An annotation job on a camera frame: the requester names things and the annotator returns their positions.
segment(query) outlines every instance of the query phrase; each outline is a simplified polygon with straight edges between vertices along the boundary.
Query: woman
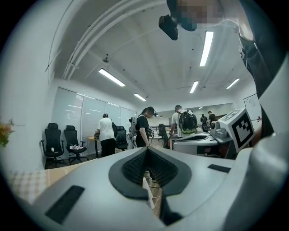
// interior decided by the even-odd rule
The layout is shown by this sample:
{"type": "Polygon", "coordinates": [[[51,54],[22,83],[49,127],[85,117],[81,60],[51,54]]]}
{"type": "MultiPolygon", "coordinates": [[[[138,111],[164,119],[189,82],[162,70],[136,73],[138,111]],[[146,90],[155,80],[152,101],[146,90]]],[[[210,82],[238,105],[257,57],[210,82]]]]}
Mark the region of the woman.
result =
{"type": "Polygon", "coordinates": [[[108,114],[103,114],[103,119],[98,122],[98,130],[96,133],[100,133],[101,156],[106,157],[114,154],[116,145],[112,129],[112,120],[108,118],[108,114]]]}
{"type": "MultiPolygon", "coordinates": [[[[138,131],[136,135],[136,145],[137,147],[148,147],[149,146],[149,123],[147,118],[151,118],[154,115],[154,108],[149,106],[145,108],[139,117],[137,118],[135,129],[138,131]]],[[[149,171],[149,175],[153,182],[156,182],[155,177],[149,171]]]]}

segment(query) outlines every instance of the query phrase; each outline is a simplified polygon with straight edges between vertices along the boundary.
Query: mesh chair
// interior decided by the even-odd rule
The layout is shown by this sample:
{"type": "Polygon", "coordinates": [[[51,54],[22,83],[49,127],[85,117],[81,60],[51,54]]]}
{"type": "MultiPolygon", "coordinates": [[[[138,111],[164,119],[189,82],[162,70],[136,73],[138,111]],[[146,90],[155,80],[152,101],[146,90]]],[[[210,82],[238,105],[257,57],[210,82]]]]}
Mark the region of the mesh chair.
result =
{"type": "Polygon", "coordinates": [[[170,147],[168,145],[168,135],[166,132],[166,126],[164,124],[159,124],[158,129],[162,133],[163,147],[169,149],[170,147]]]}
{"type": "Polygon", "coordinates": [[[126,130],[123,126],[117,127],[116,148],[122,151],[127,149],[126,130]]]}
{"type": "Polygon", "coordinates": [[[66,130],[64,130],[64,136],[67,141],[66,149],[69,153],[73,153],[73,155],[76,155],[75,157],[69,157],[69,164],[71,164],[75,160],[86,159],[89,160],[87,157],[81,157],[80,154],[85,152],[87,148],[83,147],[83,143],[86,143],[86,141],[81,141],[82,149],[70,149],[70,146],[76,145],[78,146],[78,140],[77,140],[77,131],[75,130],[74,126],[67,125],[66,130]]]}
{"type": "Polygon", "coordinates": [[[49,123],[47,128],[45,129],[45,136],[46,136],[46,150],[44,148],[44,140],[41,140],[42,148],[44,151],[45,156],[52,157],[53,162],[51,164],[55,164],[55,167],[57,164],[64,164],[64,160],[60,157],[63,155],[63,142],[64,140],[61,140],[62,142],[62,148],[60,145],[60,135],[61,131],[58,129],[58,125],[55,123],[49,123]]]}

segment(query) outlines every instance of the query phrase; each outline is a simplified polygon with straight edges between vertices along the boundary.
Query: person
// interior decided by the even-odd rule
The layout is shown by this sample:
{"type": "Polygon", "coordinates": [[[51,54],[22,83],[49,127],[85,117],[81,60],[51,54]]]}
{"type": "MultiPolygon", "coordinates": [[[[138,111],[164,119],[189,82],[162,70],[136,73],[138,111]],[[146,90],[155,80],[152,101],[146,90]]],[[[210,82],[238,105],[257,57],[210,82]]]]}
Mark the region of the person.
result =
{"type": "MultiPolygon", "coordinates": [[[[239,53],[254,79],[258,98],[262,96],[283,64],[287,49],[275,25],[257,3],[245,0],[167,0],[167,4],[177,22],[186,22],[191,28],[196,23],[209,26],[221,24],[224,20],[236,23],[242,47],[239,53]]],[[[273,132],[262,108],[262,126],[256,132],[255,142],[273,132]]]]}
{"type": "Polygon", "coordinates": [[[202,117],[200,118],[200,122],[202,123],[203,132],[208,132],[207,121],[208,121],[208,118],[204,114],[202,114],[202,117]]]}
{"type": "Polygon", "coordinates": [[[114,154],[116,144],[112,129],[112,120],[108,118],[108,114],[103,114],[103,118],[98,122],[96,133],[100,133],[101,156],[107,157],[114,154]]]}
{"type": "Polygon", "coordinates": [[[184,134],[179,127],[180,113],[184,113],[186,111],[187,109],[183,109],[181,105],[175,106],[175,113],[172,115],[172,125],[171,125],[170,135],[173,134],[176,128],[176,124],[177,124],[177,135],[179,138],[189,135],[189,134],[184,134]]]}
{"type": "MultiPolygon", "coordinates": [[[[154,108],[149,106],[145,108],[136,120],[135,129],[137,131],[135,143],[139,147],[148,147],[149,146],[149,122],[147,118],[151,118],[154,115],[154,108]]],[[[153,182],[156,182],[156,179],[151,171],[149,172],[150,177],[153,182]]]]}
{"type": "Polygon", "coordinates": [[[212,125],[212,122],[213,121],[217,121],[216,120],[216,116],[215,114],[213,114],[211,111],[208,111],[208,114],[209,114],[209,120],[208,120],[208,125],[212,125]]]}

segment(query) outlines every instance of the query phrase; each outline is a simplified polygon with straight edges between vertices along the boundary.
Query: glass wall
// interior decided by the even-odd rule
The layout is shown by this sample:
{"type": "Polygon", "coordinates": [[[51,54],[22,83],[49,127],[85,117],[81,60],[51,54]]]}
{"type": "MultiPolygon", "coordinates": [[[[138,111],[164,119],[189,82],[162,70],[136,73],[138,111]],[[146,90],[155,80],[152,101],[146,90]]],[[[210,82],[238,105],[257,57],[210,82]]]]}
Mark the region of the glass wall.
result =
{"type": "Polygon", "coordinates": [[[52,111],[52,123],[58,124],[58,129],[61,131],[60,140],[64,140],[64,155],[61,156],[63,159],[69,157],[68,151],[66,150],[66,139],[64,136],[64,130],[67,125],[73,125],[77,130],[77,139],[80,141],[81,133],[81,111],[84,97],[74,92],[58,88],[54,106],[52,111]]]}
{"type": "MultiPolygon", "coordinates": [[[[81,134],[82,140],[86,141],[87,151],[84,154],[95,153],[95,146],[93,140],[88,140],[88,137],[94,135],[97,130],[98,122],[103,118],[105,112],[105,102],[89,97],[84,97],[82,110],[82,126],[81,134]]],[[[98,151],[101,151],[101,145],[98,142],[98,151]]]]}
{"type": "Polygon", "coordinates": [[[84,155],[95,153],[94,141],[88,140],[88,137],[94,136],[98,122],[103,118],[104,113],[108,114],[116,126],[124,126],[127,133],[131,126],[129,119],[135,117],[137,114],[136,111],[131,111],[110,102],[104,102],[58,88],[54,100],[51,122],[58,124],[58,128],[61,130],[61,139],[65,141],[65,153],[61,156],[62,158],[67,159],[69,157],[66,150],[66,139],[63,133],[66,125],[73,125],[77,130],[79,145],[81,145],[81,140],[86,141],[84,146],[88,149],[83,153],[84,155]]]}

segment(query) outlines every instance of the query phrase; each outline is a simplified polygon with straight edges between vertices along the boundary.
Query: white t-shirt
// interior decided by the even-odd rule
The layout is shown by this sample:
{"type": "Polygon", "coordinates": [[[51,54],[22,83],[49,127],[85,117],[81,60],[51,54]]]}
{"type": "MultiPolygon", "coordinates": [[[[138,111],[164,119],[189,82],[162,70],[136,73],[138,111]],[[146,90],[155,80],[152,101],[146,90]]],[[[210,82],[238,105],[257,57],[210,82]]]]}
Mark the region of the white t-shirt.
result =
{"type": "MultiPolygon", "coordinates": [[[[184,113],[185,111],[187,111],[187,109],[181,109],[179,110],[180,113],[184,113]]],[[[180,120],[181,115],[177,112],[175,112],[172,116],[172,124],[177,124],[177,135],[178,137],[184,137],[184,136],[188,136],[190,134],[183,134],[179,128],[179,120],[180,120]]]]}
{"type": "Polygon", "coordinates": [[[100,130],[99,140],[114,139],[114,132],[112,129],[112,120],[103,118],[98,122],[98,129],[100,130]]]}

